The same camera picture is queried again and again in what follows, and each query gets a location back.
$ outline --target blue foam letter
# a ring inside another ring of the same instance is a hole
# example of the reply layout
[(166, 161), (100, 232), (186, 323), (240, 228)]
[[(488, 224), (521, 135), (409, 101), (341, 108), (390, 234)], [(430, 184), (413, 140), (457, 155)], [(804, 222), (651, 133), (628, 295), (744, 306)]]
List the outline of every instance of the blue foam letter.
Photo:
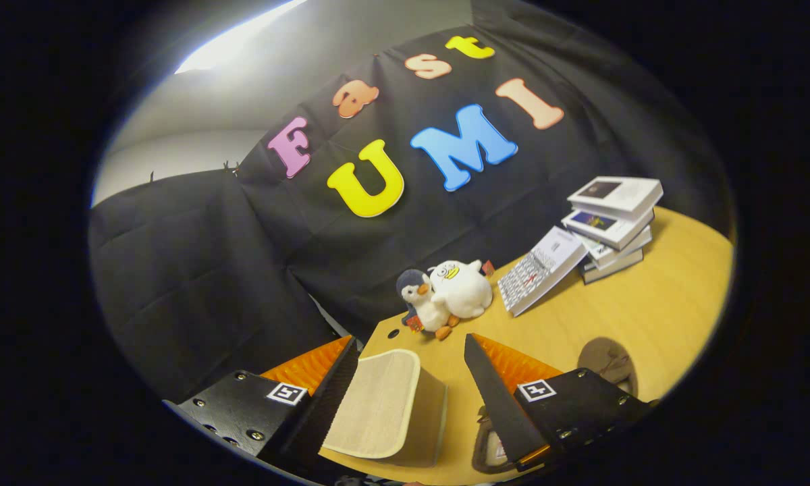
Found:
[(423, 149), (435, 161), (441, 174), (444, 174), (444, 188), (450, 192), (470, 181), (470, 172), (458, 168), (454, 159), (477, 172), (483, 172), (478, 144), (486, 151), (486, 162), (493, 165), (504, 162), (519, 150), (516, 144), (507, 141), (483, 117), (483, 108), (480, 105), (461, 108), (456, 113), (456, 122), (460, 136), (430, 127), (411, 138), (411, 147)]

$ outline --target beige cloth holder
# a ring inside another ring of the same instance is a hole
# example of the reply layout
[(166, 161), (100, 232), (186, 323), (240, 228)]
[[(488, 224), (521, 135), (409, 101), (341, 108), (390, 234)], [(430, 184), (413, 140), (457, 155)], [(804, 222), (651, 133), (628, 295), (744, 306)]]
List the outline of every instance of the beige cloth holder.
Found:
[(448, 387), (413, 351), (390, 350), (358, 361), (323, 447), (390, 464), (435, 465), (444, 433)]

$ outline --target plush toy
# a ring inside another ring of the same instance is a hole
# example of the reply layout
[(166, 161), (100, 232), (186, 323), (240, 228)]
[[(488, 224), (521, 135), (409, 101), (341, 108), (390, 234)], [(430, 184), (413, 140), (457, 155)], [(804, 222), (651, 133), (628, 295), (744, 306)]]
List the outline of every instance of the plush toy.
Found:
[(408, 325), (408, 320), (417, 316), (423, 324), (423, 332), (435, 333), (440, 340), (446, 338), (451, 328), (458, 324), (458, 317), (452, 316), (448, 308), (432, 301), (435, 292), (426, 273), (405, 270), (396, 280), (396, 289), (408, 305), (408, 314), (402, 317), (402, 324)]
[(432, 301), (444, 304), (455, 316), (478, 317), (492, 303), (492, 287), (489, 280), (480, 274), (480, 261), (464, 264), (446, 261), (431, 267), (429, 280), (435, 295)]

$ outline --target black metal bracket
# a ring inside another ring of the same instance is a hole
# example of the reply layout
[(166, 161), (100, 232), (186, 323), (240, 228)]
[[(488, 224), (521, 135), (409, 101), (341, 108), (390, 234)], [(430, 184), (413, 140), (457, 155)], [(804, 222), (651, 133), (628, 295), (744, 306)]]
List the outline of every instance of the black metal bracket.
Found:
[(621, 433), (651, 410), (584, 367), (519, 385), (514, 398), (549, 443), (550, 462)]
[(298, 394), (297, 387), (238, 370), (179, 407), (220, 439), (257, 456), (306, 409), (309, 395)]

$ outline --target black fabric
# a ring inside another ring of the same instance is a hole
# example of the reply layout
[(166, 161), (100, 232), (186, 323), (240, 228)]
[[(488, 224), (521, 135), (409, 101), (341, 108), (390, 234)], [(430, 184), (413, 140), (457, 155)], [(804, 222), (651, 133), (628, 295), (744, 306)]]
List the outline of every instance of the black fabric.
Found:
[[(285, 114), (242, 163), (241, 184), (284, 264), (359, 338), (406, 310), (395, 292), (402, 271), (446, 259), (505, 265), (559, 224), (570, 210), (566, 197), (596, 175), (659, 178), (666, 194), (661, 206), (728, 233), (720, 160), (680, 105), (629, 57), (596, 38), (552, 16), (531, 21), (538, 24), (522, 30), (515, 21), (487, 25), (491, 30), (452, 28), (387, 49)], [(549, 34), (531, 36), (538, 26)], [(477, 37), (495, 55), (472, 59), (445, 49), (452, 36)], [(415, 76), (404, 62), (419, 53), (450, 63), (452, 73)], [(561, 107), (564, 119), (538, 130), (522, 108), (495, 96), (501, 83), (516, 77)], [(355, 117), (342, 119), (331, 100), (355, 79), (381, 92)], [(455, 114), (473, 103), (519, 150), (500, 165), (485, 164), (451, 193), (432, 159), (409, 142), (430, 126), (458, 135)], [(287, 179), (284, 164), (266, 147), (295, 116), (308, 121), (302, 130), (312, 158)], [(327, 187), (327, 178), (352, 162), (365, 190), (380, 192), (383, 179), (358, 159), (378, 138), (405, 190), (387, 212), (360, 218)]]
[(90, 261), (109, 329), (164, 399), (226, 373), (262, 373), (335, 336), (282, 264), (234, 175), (181, 175), (90, 212)]

